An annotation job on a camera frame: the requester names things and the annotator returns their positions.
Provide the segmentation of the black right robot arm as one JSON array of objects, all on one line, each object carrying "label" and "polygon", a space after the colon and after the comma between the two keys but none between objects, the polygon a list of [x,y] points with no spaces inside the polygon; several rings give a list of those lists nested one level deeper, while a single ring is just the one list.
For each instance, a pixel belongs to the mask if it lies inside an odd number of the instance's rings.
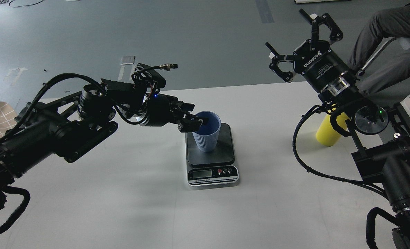
[{"label": "black right robot arm", "polygon": [[[369,189],[385,197],[395,215],[373,208],[366,219],[366,243],[376,249],[375,219],[393,223],[392,238],[397,249],[410,249],[410,116],[402,104],[382,108],[358,91],[357,77],[331,49],[343,33],[328,13],[322,16],[299,13],[311,24],[311,38],[291,55],[279,54],[269,43],[270,69],[282,80],[292,82],[302,75],[318,93],[321,105],[302,116],[292,137],[295,158],[307,172]],[[352,153],[362,180],[327,175],[300,159],[296,140],[304,122],[315,113],[325,112],[335,132],[352,137],[357,152]]]}]

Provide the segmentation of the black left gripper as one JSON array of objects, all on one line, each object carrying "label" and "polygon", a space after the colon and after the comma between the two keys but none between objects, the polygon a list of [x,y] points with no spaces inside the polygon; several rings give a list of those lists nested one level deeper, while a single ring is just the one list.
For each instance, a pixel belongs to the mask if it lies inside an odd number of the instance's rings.
[{"label": "black left gripper", "polygon": [[197,132],[209,123],[209,118],[191,114],[194,108],[195,104],[186,103],[175,96],[156,94],[148,104],[146,118],[140,126],[162,127],[167,123],[176,123],[179,132]]}]

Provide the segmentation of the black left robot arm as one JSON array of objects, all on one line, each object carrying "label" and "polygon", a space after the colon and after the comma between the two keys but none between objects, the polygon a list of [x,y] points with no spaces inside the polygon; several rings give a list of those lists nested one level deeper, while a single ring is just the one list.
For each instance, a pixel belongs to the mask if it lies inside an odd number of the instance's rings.
[{"label": "black left robot arm", "polygon": [[12,183],[51,154],[68,163],[77,161],[117,129],[115,115],[131,125],[178,125],[180,132],[197,132],[208,118],[193,115],[194,104],[160,94],[166,80],[156,72],[177,64],[148,66],[138,63],[132,82],[102,79],[100,83],[76,73],[62,73],[43,85],[15,118],[16,125],[0,138],[0,211],[7,194],[23,200],[0,226],[7,231],[25,211],[29,191]]}]

